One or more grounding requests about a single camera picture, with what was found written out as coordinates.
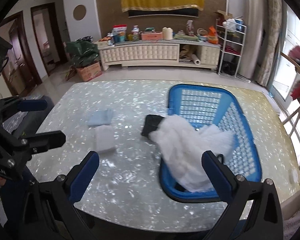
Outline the white paper roll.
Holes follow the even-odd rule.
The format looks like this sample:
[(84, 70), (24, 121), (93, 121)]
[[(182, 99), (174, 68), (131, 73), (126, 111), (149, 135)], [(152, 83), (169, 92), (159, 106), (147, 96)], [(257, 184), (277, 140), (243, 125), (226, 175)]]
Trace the white paper roll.
[(195, 54), (192, 54), (191, 55), (191, 58), (192, 58), (192, 61), (193, 61), (193, 63), (195, 64), (195, 65), (200, 65), (201, 64), (201, 61), (200, 61), (200, 59), (195, 55)]

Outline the pink box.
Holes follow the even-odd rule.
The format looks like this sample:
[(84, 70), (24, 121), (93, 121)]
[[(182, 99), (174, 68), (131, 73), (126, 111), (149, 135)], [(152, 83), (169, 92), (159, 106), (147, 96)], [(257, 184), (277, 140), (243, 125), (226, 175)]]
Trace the pink box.
[(143, 32), (141, 33), (141, 39), (143, 41), (149, 41), (149, 40), (162, 40), (162, 32)]

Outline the silver refrigerator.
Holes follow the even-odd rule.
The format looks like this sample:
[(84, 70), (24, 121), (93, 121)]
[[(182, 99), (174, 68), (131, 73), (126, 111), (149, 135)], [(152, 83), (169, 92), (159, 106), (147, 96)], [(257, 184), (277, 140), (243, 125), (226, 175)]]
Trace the silver refrigerator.
[(241, 52), (238, 77), (252, 80), (262, 45), (265, 0), (243, 0), (245, 40)]

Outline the green plastic bag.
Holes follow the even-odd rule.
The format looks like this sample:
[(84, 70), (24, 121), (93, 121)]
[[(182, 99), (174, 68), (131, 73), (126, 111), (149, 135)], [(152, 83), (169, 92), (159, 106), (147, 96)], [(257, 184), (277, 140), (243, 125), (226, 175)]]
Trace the green plastic bag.
[(87, 40), (66, 42), (66, 52), (69, 54), (75, 68), (90, 66), (99, 57), (97, 45)]

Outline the blue plastic basket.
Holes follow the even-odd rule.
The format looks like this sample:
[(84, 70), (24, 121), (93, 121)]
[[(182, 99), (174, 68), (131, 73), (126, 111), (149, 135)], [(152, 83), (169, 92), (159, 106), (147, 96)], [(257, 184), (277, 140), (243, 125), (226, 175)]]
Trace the blue plastic basket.
[(229, 91), (198, 85), (175, 85), (168, 92), (168, 115), (151, 132), (161, 153), (159, 182), (182, 203), (219, 201), (201, 165), (211, 151), (234, 174), (259, 182), (262, 168), (251, 128)]

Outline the black scouring pad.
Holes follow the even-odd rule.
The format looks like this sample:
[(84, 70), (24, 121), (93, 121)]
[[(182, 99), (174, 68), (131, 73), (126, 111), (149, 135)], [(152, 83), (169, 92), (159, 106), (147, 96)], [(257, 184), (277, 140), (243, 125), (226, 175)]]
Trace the black scouring pad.
[(149, 138), (149, 134), (158, 129), (159, 124), (164, 120), (164, 118), (165, 117), (160, 115), (146, 115), (141, 135), (143, 137)]

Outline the white foam pad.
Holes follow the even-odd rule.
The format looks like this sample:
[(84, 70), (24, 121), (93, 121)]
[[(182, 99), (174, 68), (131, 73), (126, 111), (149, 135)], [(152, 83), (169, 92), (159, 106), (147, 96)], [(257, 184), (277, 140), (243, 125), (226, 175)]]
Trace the white foam pad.
[(114, 129), (110, 125), (97, 126), (95, 128), (95, 151), (98, 154), (115, 149)]

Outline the cardboard box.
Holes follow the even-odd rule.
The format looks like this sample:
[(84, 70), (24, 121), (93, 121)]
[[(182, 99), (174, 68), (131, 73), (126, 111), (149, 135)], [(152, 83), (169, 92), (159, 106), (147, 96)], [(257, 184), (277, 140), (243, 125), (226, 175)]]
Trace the cardboard box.
[(102, 75), (102, 69), (99, 62), (93, 63), (84, 68), (76, 68), (76, 72), (82, 81), (88, 82)]

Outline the orange bag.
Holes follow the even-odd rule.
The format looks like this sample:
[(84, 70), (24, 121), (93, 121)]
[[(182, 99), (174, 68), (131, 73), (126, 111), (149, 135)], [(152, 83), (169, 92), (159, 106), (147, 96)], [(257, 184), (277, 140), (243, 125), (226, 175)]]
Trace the orange bag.
[(218, 44), (218, 34), (214, 26), (209, 27), (208, 35), (207, 35), (207, 40), (211, 44)]

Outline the white fluffy batting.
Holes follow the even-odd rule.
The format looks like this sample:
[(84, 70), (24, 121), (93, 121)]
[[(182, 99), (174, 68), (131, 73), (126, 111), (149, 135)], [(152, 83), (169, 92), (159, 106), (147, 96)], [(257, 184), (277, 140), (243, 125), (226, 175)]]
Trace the white fluffy batting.
[(203, 153), (221, 154), (228, 161), (235, 146), (233, 131), (222, 131), (214, 124), (195, 130), (179, 115), (167, 116), (149, 138), (159, 146), (172, 177), (189, 192), (204, 192), (212, 188), (202, 167)]

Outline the light blue folded cloth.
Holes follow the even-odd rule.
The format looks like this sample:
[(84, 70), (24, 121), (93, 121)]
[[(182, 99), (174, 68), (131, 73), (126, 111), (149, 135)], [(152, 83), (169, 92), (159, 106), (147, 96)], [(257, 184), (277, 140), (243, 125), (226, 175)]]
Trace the light blue folded cloth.
[(89, 127), (97, 127), (103, 125), (110, 125), (113, 118), (114, 111), (112, 109), (98, 110), (90, 117), (87, 122)]

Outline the cream tufted tv cabinet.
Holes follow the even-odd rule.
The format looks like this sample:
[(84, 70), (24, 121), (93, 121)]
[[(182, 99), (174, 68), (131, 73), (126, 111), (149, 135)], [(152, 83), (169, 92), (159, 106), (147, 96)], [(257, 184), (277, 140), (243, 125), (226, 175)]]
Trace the cream tufted tv cabinet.
[[(121, 42), (99, 49), (102, 67), (159, 66), (217, 69), (220, 46), (209, 42), (158, 40)], [(201, 61), (195, 65), (191, 55)]]

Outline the dark grey chair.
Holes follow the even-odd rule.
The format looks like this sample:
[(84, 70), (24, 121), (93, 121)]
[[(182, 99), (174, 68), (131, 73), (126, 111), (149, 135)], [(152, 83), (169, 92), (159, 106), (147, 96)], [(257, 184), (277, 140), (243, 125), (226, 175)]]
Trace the dark grey chair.
[(46, 95), (27, 96), (25, 99), (44, 99), (47, 102), (47, 108), (43, 111), (18, 112), (3, 122), (3, 128), (16, 138), (36, 134), (54, 107), (53, 101)]

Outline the cream candle jar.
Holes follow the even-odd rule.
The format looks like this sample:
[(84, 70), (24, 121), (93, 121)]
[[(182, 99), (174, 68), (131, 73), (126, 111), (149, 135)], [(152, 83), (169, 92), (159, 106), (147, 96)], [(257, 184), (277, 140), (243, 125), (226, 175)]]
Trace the cream candle jar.
[(172, 40), (173, 39), (173, 29), (168, 27), (163, 27), (162, 29), (162, 38), (164, 40)]

